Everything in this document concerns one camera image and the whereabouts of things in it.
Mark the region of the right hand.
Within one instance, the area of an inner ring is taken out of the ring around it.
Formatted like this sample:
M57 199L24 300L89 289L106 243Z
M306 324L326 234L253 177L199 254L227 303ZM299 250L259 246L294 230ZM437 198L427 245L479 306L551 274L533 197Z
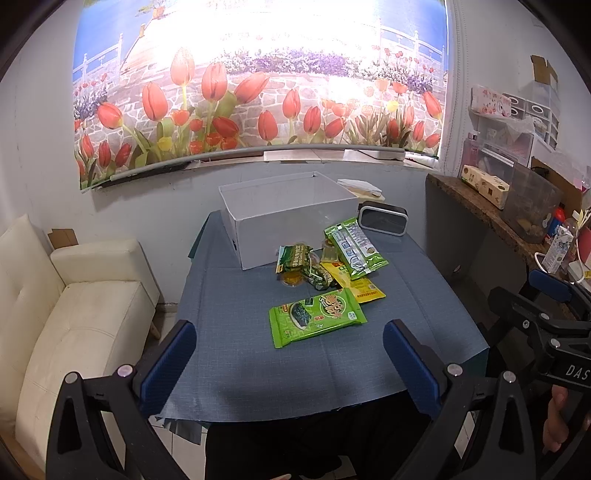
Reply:
M552 398L548 404L548 416L543 428L544 452L558 452L568 439L569 429L562 416L568 400L569 391L566 388L552 386Z

